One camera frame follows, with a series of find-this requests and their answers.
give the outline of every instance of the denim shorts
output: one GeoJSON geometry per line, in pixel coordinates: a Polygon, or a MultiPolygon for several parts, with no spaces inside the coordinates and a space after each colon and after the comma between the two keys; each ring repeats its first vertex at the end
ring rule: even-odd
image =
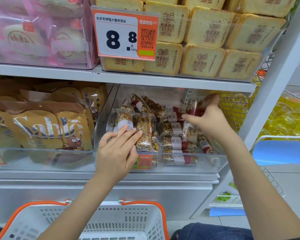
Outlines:
{"type": "Polygon", "coordinates": [[[179,232],[178,240],[253,240],[250,229],[191,223],[179,232]]]}

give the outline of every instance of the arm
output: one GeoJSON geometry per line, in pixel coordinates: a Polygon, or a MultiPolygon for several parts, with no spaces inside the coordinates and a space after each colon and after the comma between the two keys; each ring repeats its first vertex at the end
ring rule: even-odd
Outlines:
{"type": "Polygon", "coordinates": [[[264,176],[241,138],[232,130],[218,107],[219,96],[212,95],[202,117],[183,115],[186,121],[223,147],[240,193],[255,240],[300,238],[300,219],[264,176]]]}
{"type": "Polygon", "coordinates": [[[124,125],[118,133],[101,138],[96,157],[96,172],[77,198],[38,237],[38,240],[78,240],[88,221],[116,185],[124,179],[138,158],[134,145],[142,135],[124,125]]]}

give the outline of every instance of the child's hand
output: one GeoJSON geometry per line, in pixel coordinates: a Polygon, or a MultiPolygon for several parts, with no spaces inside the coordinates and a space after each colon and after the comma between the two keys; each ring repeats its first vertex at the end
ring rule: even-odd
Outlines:
{"type": "Polygon", "coordinates": [[[125,132],[127,127],[125,124],[116,133],[105,133],[99,142],[95,176],[112,187],[124,179],[138,158],[135,144],[141,137],[142,130],[135,133],[134,128],[125,132]]]}
{"type": "Polygon", "coordinates": [[[200,128],[203,134],[221,142],[227,133],[233,130],[228,124],[222,110],[218,107],[219,94],[210,94],[205,98],[210,101],[202,117],[183,114],[182,117],[200,128]]]}

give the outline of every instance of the price number 8.8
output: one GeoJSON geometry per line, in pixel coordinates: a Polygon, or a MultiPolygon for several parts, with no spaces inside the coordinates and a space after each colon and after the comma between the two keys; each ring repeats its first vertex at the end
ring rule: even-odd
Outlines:
{"type": "MultiPolygon", "coordinates": [[[[106,34],[108,40],[107,40],[107,46],[110,49],[118,49],[120,47],[119,42],[119,34],[114,30],[109,30],[106,34]]],[[[136,43],[137,41],[137,34],[135,32],[129,32],[129,38],[128,41],[130,43],[136,43]]]]}

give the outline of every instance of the shopping basket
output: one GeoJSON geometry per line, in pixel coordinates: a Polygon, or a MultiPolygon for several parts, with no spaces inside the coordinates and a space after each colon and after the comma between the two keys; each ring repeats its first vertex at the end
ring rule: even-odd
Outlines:
{"type": "MultiPolygon", "coordinates": [[[[0,240],[35,240],[70,203],[37,201],[19,207],[0,240]]],[[[79,240],[169,240],[164,208],[152,201],[104,201],[79,240]]]]}

